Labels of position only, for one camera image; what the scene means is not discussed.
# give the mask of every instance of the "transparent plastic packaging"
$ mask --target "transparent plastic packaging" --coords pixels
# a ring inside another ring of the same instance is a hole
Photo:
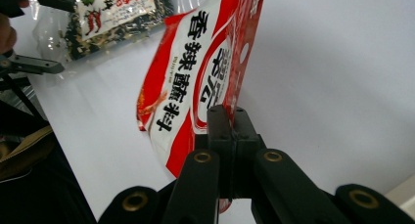
[[[36,20],[33,36],[42,59],[60,62],[64,67],[78,60],[78,67],[91,61],[96,64],[97,60],[110,59],[115,45],[162,31],[165,18],[190,11],[202,1],[73,0],[75,13],[69,13],[31,0]]]

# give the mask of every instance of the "plastic bag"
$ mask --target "plastic bag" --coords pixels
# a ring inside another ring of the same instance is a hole
[[[105,56],[124,40],[137,41],[162,29],[163,20],[199,6],[201,0],[74,0],[75,13],[36,8],[33,35],[41,57],[69,67],[98,51]]]
[[[178,176],[207,133],[207,112],[223,105],[233,118],[263,0],[207,0],[166,19],[167,29],[137,101],[140,129]]]

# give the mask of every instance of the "white table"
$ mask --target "white table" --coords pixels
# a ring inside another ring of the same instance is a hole
[[[269,148],[288,153],[330,193],[348,183],[385,193],[415,173],[413,1],[264,2],[238,105]],[[13,21],[16,51],[35,56],[30,22]],[[121,190],[158,190],[172,179],[135,120],[160,38],[69,69],[60,81],[30,77],[97,218]],[[221,223],[253,223],[248,208],[234,203]]]

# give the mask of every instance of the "red and white packet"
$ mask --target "red and white packet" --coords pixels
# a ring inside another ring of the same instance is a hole
[[[167,18],[137,101],[137,119],[165,166],[178,176],[208,109],[233,118],[263,0],[207,0]]]

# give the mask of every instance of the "human hand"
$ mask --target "human hand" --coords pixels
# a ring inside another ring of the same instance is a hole
[[[28,7],[28,0],[19,2],[21,8]],[[12,50],[18,40],[16,31],[10,26],[9,18],[0,14],[0,54]]]

